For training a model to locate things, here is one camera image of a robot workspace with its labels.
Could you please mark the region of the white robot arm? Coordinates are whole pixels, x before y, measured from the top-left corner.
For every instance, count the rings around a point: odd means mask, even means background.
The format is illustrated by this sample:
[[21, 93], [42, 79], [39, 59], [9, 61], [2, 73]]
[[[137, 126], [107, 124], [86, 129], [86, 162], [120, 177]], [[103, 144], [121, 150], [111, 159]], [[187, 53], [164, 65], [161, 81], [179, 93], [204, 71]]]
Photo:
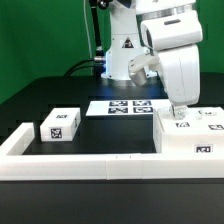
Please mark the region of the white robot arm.
[[177, 119], [200, 95], [196, 0], [112, 0], [105, 79], [144, 85], [157, 73]]

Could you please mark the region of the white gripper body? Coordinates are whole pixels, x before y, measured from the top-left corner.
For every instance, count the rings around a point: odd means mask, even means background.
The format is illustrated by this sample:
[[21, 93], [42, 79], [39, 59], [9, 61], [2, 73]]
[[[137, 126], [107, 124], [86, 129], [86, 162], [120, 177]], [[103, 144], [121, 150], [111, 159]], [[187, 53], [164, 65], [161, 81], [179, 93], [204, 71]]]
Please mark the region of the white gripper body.
[[174, 106], [192, 105], [200, 95], [197, 43], [203, 39], [196, 13], [182, 13], [141, 22], [144, 44], [159, 60], [158, 73]]

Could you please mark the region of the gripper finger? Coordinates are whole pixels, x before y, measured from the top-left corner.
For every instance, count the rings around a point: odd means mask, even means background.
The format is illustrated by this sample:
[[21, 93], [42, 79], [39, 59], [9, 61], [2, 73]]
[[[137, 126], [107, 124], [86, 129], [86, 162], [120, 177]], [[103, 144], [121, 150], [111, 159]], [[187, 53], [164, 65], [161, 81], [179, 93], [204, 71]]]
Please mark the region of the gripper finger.
[[186, 106], [171, 106], [172, 108], [172, 115], [177, 120], [182, 120], [186, 117]]

